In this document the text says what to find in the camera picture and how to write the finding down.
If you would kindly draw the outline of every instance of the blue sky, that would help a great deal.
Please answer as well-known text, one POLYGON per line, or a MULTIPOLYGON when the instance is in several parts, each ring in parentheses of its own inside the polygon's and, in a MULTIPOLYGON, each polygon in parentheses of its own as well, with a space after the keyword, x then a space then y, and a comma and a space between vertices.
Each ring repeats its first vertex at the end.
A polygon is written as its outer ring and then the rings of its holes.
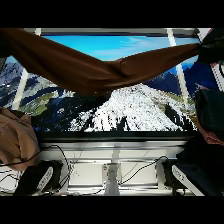
MULTIPOLYGON (((64 44, 70 48, 104 61, 116 60, 129 55, 169 47, 167 37, 144 36, 45 36, 45 38, 64 44)), ((198 43, 196 38, 175 38, 177 45, 198 43)), ((197 56, 183 62, 194 63, 197 56)), ((15 63, 13 57, 7 62, 15 63)))

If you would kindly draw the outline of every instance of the hanging jacket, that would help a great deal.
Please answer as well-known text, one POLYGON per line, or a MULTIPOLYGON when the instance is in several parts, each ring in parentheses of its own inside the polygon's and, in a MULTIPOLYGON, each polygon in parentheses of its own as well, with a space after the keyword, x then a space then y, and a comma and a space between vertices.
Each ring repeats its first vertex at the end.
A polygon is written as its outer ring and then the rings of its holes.
MULTIPOLYGON (((6 108, 0 107, 0 160, 4 164, 22 162, 39 152, 38 141, 31 126, 31 116, 18 118, 6 108)), ((24 171, 38 163, 38 156, 32 160, 9 166, 24 171)))
POLYGON ((200 48, 187 44, 106 62, 19 28, 0 28, 0 37, 29 73, 83 95, 103 95, 150 80, 198 55, 200 48))

